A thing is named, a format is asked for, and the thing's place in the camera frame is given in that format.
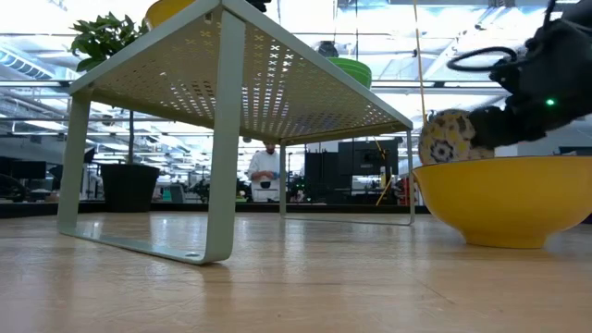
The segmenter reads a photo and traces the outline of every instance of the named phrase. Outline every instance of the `wooden floor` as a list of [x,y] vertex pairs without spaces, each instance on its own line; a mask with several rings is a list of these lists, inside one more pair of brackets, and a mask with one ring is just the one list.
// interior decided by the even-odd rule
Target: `wooden floor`
[[[203,215],[80,219],[92,232],[203,246]],[[233,256],[205,267],[61,236],[54,217],[0,220],[0,332],[592,332],[592,226],[517,251],[467,246],[418,219],[239,215]]]

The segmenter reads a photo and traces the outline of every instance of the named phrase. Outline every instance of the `white metal table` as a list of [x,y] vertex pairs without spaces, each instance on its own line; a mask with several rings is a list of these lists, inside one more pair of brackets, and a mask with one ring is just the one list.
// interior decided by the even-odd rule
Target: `white metal table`
[[[283,216],[287,145],[406,130],[411,155],[409,119],[244,0],[194,2],[76,80],[70,94],[59,231],[191,264],[232,252],[240,135],[280,145]],[[91,101],[214,129],[203,252],[77,230]]]

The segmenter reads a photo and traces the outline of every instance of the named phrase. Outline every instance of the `table leg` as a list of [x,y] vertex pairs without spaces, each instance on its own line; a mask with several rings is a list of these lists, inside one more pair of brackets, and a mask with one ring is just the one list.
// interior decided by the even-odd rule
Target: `table leg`
[[79,92],[72,97],[68,140],[64,152],[64,170],[57,209],[57,229],[62,233],[71,234],[76,230],[86,130],[91,111],[91,94],[91,91]]
[[286,143],[279,145],[279,214],[286,216]]
[[413,176],[413,143],[411,130],[407,130],[407,168],[409,170],[409,225],[415,222],[415,181]]
[[187,252],[154,245],[149,241],[76,230],[90,94],[76,94],[72,105],[58,215],[58,227],[62,233],[188,264],[201,265],[230,257],[234,241],[245,31],[245,23],[242,20],[227,11],[223,12],[205,251]]
[[228,11],[222,13],[204,263],[228,259],[232,253],[245,31],[242,20]]

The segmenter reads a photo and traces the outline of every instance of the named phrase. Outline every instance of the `person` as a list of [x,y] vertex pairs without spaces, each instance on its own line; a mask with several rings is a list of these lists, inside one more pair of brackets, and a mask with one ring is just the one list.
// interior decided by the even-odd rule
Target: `person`
[[264,142],[265,150],[255,153],[249,165],[253,201],[279,201],[279,154],[274,143]]

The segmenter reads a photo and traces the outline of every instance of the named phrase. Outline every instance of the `yellow bowl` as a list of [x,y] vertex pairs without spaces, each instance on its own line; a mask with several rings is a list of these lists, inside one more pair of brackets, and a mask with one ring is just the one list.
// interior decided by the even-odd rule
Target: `yellow bowl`
[[492,158],[413,173],[430,212],[469,244],[540,248],[592,212],[592,156]]
[[148,8],[146,13],[146,24],[150,30],[158,27],[167,19],[189,6],[193,1],[198,0],[160,0]]

